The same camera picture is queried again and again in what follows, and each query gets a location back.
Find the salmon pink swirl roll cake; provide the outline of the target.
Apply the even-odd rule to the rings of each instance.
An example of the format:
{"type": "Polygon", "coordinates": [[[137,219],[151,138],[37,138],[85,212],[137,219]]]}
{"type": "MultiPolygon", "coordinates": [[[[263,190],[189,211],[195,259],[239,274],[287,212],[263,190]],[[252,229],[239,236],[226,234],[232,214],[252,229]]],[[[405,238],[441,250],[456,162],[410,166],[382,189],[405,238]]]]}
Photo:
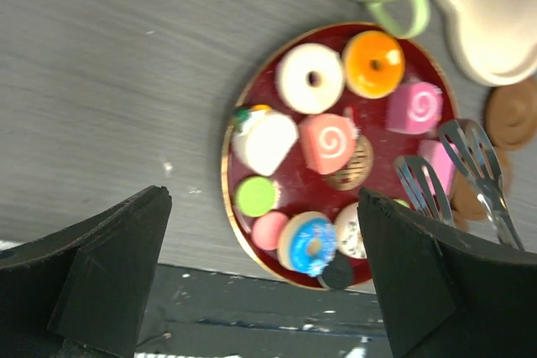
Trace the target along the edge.
{"type": "Polygon", "coordinates": [[[358,137],[349,117],[332,113],[307,117],[299,133],[306,166],[321,175],[336,172],[350,160],[358,137]]]}

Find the magenta swirl roll cake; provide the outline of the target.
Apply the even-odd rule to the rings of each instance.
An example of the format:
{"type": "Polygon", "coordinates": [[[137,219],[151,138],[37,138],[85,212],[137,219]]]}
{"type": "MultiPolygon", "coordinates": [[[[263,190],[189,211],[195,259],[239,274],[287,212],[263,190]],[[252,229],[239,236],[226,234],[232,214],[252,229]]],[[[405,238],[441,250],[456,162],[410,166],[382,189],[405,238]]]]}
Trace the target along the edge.
{"type": "Polygon", "coordinates": [[[388,97],[385,128],[407,135],[429,132],[441,119],[442,105],[439,87],[425,81],[402,84],[388,97]]]}

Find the white cream cake slice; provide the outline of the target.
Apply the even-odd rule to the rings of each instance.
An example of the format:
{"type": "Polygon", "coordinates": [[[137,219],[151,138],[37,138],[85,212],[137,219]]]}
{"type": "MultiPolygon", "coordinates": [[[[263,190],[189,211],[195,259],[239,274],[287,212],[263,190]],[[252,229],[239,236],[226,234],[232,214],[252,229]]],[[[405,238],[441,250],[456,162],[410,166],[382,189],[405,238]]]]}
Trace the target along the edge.
{"type": "Polygon", "coordinates": [[[232,150],[257,174],[272,175],[298,139],[295,121],[271,106],[240,106],[234,113],[232,150]]]}

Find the metal serving tongs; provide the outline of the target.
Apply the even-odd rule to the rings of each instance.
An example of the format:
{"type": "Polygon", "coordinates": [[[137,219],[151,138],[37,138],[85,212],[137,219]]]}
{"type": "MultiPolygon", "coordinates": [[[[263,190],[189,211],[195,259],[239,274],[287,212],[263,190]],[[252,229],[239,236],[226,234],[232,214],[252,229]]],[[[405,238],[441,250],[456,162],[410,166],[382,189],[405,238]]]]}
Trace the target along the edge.
{"type": "MultiPolygon", "coordinates": [[[[523,251],[504,196],[500,162],[484,129],[472,120],[453,119],[438,127],[438,137],[448,158],[474,190],[499,242],[523,251]]],[[[417,155],[404,155],[394,160],[394,169],[417,212],[455,225],[446,192],[430,163],[417,155]]]]}

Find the pink layered cake slice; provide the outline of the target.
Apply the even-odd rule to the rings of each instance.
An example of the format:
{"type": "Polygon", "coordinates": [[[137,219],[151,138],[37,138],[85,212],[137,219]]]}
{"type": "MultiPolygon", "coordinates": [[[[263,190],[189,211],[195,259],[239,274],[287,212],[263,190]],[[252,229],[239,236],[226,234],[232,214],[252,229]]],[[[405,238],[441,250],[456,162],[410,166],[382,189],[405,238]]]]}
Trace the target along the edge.
{"type": "Polygon", "coordinates": [[[442,143],[437,140],[423,140],[420,142],[418,154],[432,166],[446,195],[451,197],[455,166],[442,143]]]}

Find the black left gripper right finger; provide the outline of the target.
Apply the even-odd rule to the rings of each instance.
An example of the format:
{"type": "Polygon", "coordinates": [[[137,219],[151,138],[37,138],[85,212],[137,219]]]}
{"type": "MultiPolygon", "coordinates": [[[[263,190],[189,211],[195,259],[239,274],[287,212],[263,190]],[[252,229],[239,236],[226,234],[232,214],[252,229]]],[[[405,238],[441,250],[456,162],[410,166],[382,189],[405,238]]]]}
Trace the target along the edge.
{"type": "Polygon", "coordinates": [[[367,188],[358,218],[395,357],[534,357],[536,255],[367,188]]]}

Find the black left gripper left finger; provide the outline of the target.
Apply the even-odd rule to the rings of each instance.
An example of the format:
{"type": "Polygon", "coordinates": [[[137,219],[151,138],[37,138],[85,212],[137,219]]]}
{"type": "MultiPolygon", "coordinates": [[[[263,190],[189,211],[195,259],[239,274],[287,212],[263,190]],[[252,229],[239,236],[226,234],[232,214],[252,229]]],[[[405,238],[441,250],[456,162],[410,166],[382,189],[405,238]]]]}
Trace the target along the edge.
{"type": "Polygon", "coordinates": [[[132,357],[172,199],[149,186],[1,252],[3,357],[132,357]]]}

